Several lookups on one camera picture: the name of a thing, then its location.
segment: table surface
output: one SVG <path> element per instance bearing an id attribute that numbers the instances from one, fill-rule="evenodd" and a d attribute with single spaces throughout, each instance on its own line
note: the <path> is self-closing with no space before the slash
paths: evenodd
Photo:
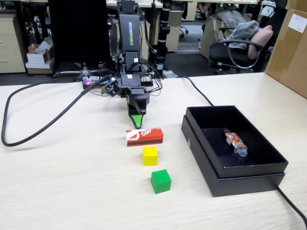
<path id="1" fill-rule="evenodd" d="M 197 2 L 229 3 L 229 4 L 257 4 L 258 3 L 257 0 L 197 0 Z M 262 2 L 262 5 L 268 5 L 268 4 L 269 4 L 269 1 Z"/>
<path id="2" fill-rule="evenodd" d="M 289 161 L 280 187 L 307 214 L 307 100 L 264 73 L 192 78 L 214 105 L 235 105 Z M 0 87 L 0 114 L 21 86 Z M 7 140 L 25 138 L 58 115 L 81 83 L 40 85 L 12 98 Z M 304 229 L 277 191 L 212 197 L 181 132 L 188 106 L 207 106 L 186 79 L 151 96 L 143 128 L 160 127 L 158 165 L 126 147 L 126 100 L 88 93 L 33 140 L 0 145 L 0 229 Z M 167 169 L 171 190 L 154 194 L 151 172 Z"/>
<path id="3" fill-rule="evenodd" d="M 23 2 L 48 2 L 48 0 L 19 0 Z M 137 0 L 139 7 L 150 8 L 152 6 L 152 0 Z M 117 6 L 117 0 L 106 0 L 107 6 Z M 163 4 L 155 1 L 156 8 L 162 8 Z"/>

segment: black box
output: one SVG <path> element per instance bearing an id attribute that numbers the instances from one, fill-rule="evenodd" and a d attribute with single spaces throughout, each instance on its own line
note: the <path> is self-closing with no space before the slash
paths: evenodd
<path id="1" fill-rule="evenodd" d="M 234 153 L 223 129 L 236 132 L 248 155 Z M 188 107 L 182 132 L 213 196 L 275 190 L 288 161 L 234 106 Z"/>

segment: green cube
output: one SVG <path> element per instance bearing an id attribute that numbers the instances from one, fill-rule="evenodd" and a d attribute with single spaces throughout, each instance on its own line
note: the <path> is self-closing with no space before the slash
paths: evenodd
<path id="1" fill-rule="evenodd" d="M 166 169 L 152 172 L 151 183 L 154 188 L 154 193 L 158 194 L 170 190 L 171 182 L 172 180 L 169 177 Z"/>

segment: red box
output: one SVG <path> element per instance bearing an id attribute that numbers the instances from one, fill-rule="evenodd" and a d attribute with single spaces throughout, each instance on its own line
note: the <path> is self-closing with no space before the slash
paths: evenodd
<path id="1" fill-rule="evenodd" d="M 163 132 L 161 128 L 127 130 L 126 140 L 127 147 L 162 144 Z"/>

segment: gray cloth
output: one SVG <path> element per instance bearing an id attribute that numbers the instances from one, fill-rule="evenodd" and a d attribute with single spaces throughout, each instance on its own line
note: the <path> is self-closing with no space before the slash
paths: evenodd
<path id="1" fill-rule="evenodd" d="M 259 25 L 256 21 L 248 23 L 240 23 L 231 33 L 229 39 L 250 40 L 258 31 Z M 230 48 L 247 49 L 248 45 L 239 42 L 233 42 L 229 45 Z"/>
<path id="2" fill-rule="evenodd" d="M 240 23 L 247 22 L 238 11 L 219 12 L 215 17 L 222 20 L 228 27 L 237 27 Z"/>

